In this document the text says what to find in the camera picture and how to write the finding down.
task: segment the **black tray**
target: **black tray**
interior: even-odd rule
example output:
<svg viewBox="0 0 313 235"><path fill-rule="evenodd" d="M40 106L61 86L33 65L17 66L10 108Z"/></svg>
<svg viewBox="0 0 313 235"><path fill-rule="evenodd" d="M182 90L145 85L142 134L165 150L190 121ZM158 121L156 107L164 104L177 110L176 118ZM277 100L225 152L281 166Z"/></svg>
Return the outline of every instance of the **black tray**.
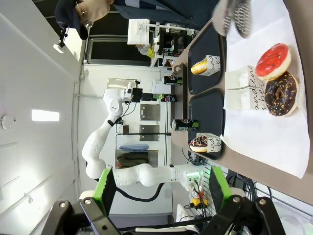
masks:
<svg viewBox="0 0 313 235"><path fill-rule="evenodd" d="M206 30L196 39L191 45L188 53L188 88L190 94L199 94L209 88L216 86L224 73L223 66L223 51L225 38L219 36L215 31L213 24L210 24ZM191 67L203 60L206 55L214 55L220 57L221 70L211 76L194 75L191 72Z"/></svg>
<svg viewBox="0 0 313 235"><path fill-rule="evenodd" d="M198 131L188 131L188 143L197 136L197 132L212 133L220 136L224 133L224 97L217 88L210 89L199 95L195 95L189 101L189 119L199 121ZM224 143L222 142L221 151L216 153L200 153L201 155L213 160L217 160L223 152Z"/></svg>

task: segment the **brown table surface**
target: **brown table surface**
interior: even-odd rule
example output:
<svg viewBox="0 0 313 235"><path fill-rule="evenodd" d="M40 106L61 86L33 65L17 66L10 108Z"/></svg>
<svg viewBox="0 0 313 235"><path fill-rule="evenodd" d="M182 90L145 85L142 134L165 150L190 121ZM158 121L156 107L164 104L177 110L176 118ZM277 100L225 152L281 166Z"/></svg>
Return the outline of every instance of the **brown table surface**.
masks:
<svg viewBox="0 0 313 235"><path fill-rule="evenodd" d="M296 34L298 47L302 59L303 72L306 82L308 118L309 118L309 136L313 137L313 1L308 0L285 0L289 10L293 29ZM187 49L176 60L175 65L184 63L187 65L188 52L195 39L211 23L209 21L200 33L194 38ZM224 78L221 83L215 86L224 92ZM175 93L182 100L182 87L175 86ZM192 95L187 92L189 103ZM174 118L182 118L182 102L174 106ZM184 152L189 149L187 132L172 132L172 143L181 146ZM310 146L310 159L305 175L302 179L292 176L286 172L278 170L272 166L256 161L247 156L241 155L225 146L222 156L215 161L228 169L243 174L261 184L267 185L289 196L295 197L301 201L313 205L313 146Z"/></svg>

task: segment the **paper donut holder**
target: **paper donut holder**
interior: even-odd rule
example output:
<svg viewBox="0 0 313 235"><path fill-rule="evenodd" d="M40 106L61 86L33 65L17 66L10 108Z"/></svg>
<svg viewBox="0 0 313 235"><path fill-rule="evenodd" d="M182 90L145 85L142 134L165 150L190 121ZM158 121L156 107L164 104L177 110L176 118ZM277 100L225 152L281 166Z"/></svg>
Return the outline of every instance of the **paper donut holder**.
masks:
<svg viewBox="0 0 313 235"><path fill-rule="evenodd" d="M226 72L224 109L266 111L265 86L253 66Z"/></svg>
<svg viewBox="0 0 313 235"><path fill-rule="evenodd" d="M222 140L220 137L212 133L197 133L197 137L205 136L207 137L207 153L215 153L221 151Z"/></svg>
<svg viewBox="0 0 313 235"><path fill-rule="evenodd" d="M207 61L207 70L203 73L200 73L199 75L211 76L212 74L215 74L216 72L221 70L221 63L220 63L219 56L207 55L203 60L201 60L198 63L201 63L203 61Z"/></svg>

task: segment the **donut hole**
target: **donut hole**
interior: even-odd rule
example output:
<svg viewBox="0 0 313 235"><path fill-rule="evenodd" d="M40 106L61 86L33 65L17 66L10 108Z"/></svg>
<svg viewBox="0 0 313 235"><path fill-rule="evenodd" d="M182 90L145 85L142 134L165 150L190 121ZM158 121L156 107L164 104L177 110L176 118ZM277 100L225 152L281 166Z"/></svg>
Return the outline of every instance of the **donut hole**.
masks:
<svg viewBox="0 0 313 235"><path fill-rule="evenodd" d="M275 96L277 99L280 99L282 97L283 93L282 93L282 89L280 89L280 87L276 90L275 92Z"/></svg>

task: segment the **donut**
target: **donut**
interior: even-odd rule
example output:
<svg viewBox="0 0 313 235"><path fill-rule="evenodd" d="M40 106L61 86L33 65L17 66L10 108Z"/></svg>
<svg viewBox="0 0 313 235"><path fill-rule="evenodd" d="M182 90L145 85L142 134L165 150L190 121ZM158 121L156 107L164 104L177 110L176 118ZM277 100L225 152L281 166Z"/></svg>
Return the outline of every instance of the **donut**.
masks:
<svg viewBox="0 0 313 235"><path fill-rule="evenodd" d="M191 67L191 72L193 74L200 74L207 71L207 61L201 61L196 63L195 65L193 65L193 67Z"/></svg>
<svg viewBox="0 0 313 235"><path fill-rule="evenodd" d="M290 63L289 47L278 43L262 55L256 65L256 75L262 81L273 81L288 69Z"/></svg>
<svg viewBox="0 0 313 235"><path fill-rule="evenodd" d="M197 153L207 152L207 137L199 136L194 138L190 141L189 147L192 151Z"/></svg>
<svg viewBox="0 0 313 235"><path fill-rule="evenodd" d="M265 88L265 102L270 114L286 116L297 107L296 95L299 84L288 72L284 72L274 81L267 82Z"/></svg>

